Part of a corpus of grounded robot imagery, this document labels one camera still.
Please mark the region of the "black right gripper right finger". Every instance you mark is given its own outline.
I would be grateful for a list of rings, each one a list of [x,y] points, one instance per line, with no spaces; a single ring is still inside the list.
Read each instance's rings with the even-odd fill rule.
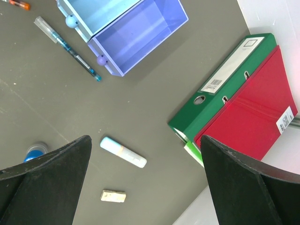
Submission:
[[[298,225],[300,176],[201,137],[201,154],[221,225]]]

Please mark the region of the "red folder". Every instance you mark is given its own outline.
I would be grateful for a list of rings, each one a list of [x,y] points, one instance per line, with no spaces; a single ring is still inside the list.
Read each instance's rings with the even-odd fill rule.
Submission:
[[[298,113],[281,49],[276,46],[194,138],[211,136],[224,145],[261,160]]]

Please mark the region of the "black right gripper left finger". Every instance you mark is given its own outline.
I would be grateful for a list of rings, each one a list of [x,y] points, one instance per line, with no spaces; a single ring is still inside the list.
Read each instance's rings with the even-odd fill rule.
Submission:
[[[0,172],[2,225],[71,225],[92,149],[83,135]]]

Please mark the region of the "purple plastic drawer bin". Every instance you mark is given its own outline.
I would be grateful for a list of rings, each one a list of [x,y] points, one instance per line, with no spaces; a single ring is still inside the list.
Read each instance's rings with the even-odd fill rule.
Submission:
[[[88,46],[99,65],[123,77],[187,21],[179,0],[142,0],[96,34]]]

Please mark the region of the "light blue drawer bin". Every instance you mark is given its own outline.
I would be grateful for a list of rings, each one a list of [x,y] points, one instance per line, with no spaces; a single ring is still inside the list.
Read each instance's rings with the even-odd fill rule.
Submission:
[[[57,0],[65,24],[88,42],[138,4],[138,0]]]

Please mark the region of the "green lever arch binder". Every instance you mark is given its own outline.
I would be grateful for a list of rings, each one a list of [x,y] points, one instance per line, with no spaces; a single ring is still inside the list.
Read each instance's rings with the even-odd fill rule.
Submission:
[[[277,46],[272,33],[245,36],[213,74],[169,120],[168,126],[185,143],[186,152],[203,165],[194,138],[254,73]]]

